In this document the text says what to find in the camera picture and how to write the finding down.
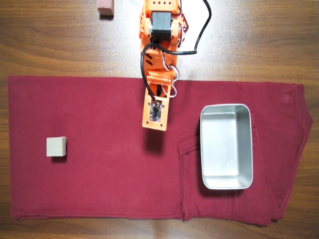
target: stainless steel container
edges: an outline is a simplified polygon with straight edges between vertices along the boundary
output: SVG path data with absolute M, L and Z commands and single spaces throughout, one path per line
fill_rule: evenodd
M 200 116 L 201 165 L 209 189 L 245 189 L 253 181 L 250 111 L 243 104 L 206 106 Z

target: red cloth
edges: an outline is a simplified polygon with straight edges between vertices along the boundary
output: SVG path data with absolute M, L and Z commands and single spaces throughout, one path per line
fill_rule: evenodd
M 177 90 L 161 132 L 142 128 L 141 79 L 10 77 L 11 215 L 281 219 L 312 125 L 303 86 L 179 81 Z M 208 190 L 201 179 L 200 112 L 226 103 L 252 113 L 246 190 Z M 55 136 L 67 137 L 66 157 L 46 157 L 46 138 Z

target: black cable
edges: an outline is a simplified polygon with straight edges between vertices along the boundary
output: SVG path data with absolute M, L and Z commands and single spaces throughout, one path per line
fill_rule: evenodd
M 211 19 L 211 9 L 210 9 L 209 3 L 207 2 L 207 0 L 203 0 L 203 2 L 205 3 L 205 5 L 207 7 L 209 16 L 208 16 L 208 19 L 206 20 L 206 23 L 204 24 L 202 30 L 200 31 L 200 34 L 198 35 L 198 38 L 197 38 L 197 41 L 196 41 L 196 44 L 195 44 L 195 47 L 194 47 L 193 51 L 170 51 L 170 50 L 167 50 L 166 48 L 161 47 L 160 45 L 155 44 L 155 43 L 149 43 L 143 49 L 142 54 L 141 54 L 141 72 L 142 72 L 142 77 L 143 77 L 145 86 L 146 86 L 147 90 L 149 91 L 149 94 L 150 94 L 150 96 L 151 96 L 153 101 L 156 101 L 156 99 L 155 99 L 154 93 L 152 92 L 152 90 L 150 88 L 150 85 L 148 84 L 148 81 L 147 81 L 147 78 L 146 78 L 146 74 L 145 74 L 145 70 L 144 70 L 144 57 L 145 57 L 147 49 L 149 49 L 150 47 L 153 46 L 153 47 L 158 48 L 159 50 L 161 50 L 164 53 L 171 54 L 171 55 L 177 55 L 177 56 L 196 54 L 197 53 L 197 46 L 199 44 L 200 38 L 201 38 L 204 30 L 206 29 L 206 27 L 207 27 L 207 25 L 208 25 L 208 23 L 209 23 L 209 21 Z

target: sponge block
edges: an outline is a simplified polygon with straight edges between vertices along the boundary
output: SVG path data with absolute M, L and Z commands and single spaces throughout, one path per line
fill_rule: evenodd
M 100 15 L 114 16 L 114 0 L 98 0 L 97 8 Z
M 62 157 L 66 155 L 66 137 L 46 138 L 46 156 Z

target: wire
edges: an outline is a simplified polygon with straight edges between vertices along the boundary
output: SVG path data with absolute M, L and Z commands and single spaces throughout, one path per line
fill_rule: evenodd
M 175 88 L 174 84 L 175 84 L 175 82 L 178 81 L 178 79 L 179 79 L 179 70 L 178 70 L 174 65 L 172 65 L 172 64 L 170 64 L 169 67 L 172 67 L 173 70 L 175 70 L 175 72 L 176 72 L 176 78 L 175 78 L 175 79 L 172 81 L 172 83 L 171 83 L 171 86 L 172 86 L 173 89 L 175 90 L 175 95 L 170 96 L 170 98 L 174 98 L 174 97 L 177 96 L 177 89 Z M 168 93 L 165 91 L 163 85 L 161 86 L 161 89 L 163 90 L 163 92 L 164 92 L 165 95 L 168 94 Z
M 193 54 L 196 54 L 197 53 L 197 46 L 199 44 L 199 41 L 200 41 L 200 38 L 204 32 L 204 30 L 206 29 L 210 19 L 211 19 L 211 9 L 210 9 L 210 6 L 209 6 L 209 3 L 207 2 L 207 0 L 203 0 L 203 2 L 205 3 L 206 7 L 207 7 L 207 10 L 208 10 L 208 19 L 206 20 L 202 30 L 200 31 L 199 35 L 198 35 L 198 38 L 196 40 L 196 43 L 195 43 L 195 47 L 194 47 L 194 50 L 192 51 L 170 51 L 170 50 L 167 50 L 166 48 L 158 45 L 158 44 L 155 44 L 155 43 L 149 43 L 145 46 L 145 48 L 143 49 L 142 51 L 142 54 L 141 54 L 141 72 L 142 72 L 142 77 L 143 77 L 143 80 L 144 80 L 144 84 L 150 94 L 150 97 L 151 99 L 157 103 L 156 99 L 155 99 L 155 96 L 154 96 L 154 93 L 152 92 L 151 88 L 150 88 L 150 85 L 148 84 L 148 81 L 147 81 L 147 77 L 146 77 L 146 74 L 145 74 L 145 70 L 144 70 L 144 57 L 145 57 L 145 54 L 146 54 L 146 51 L 150 48 L 150 47 L 156 47 L 158 48 L 159 50 L 161 50 L 163 53 L 167 53 L 167 54 L 170 54 L 170 55 L 176 55 L 176 56 L 181 56 L 181 55 L 193 55 Z

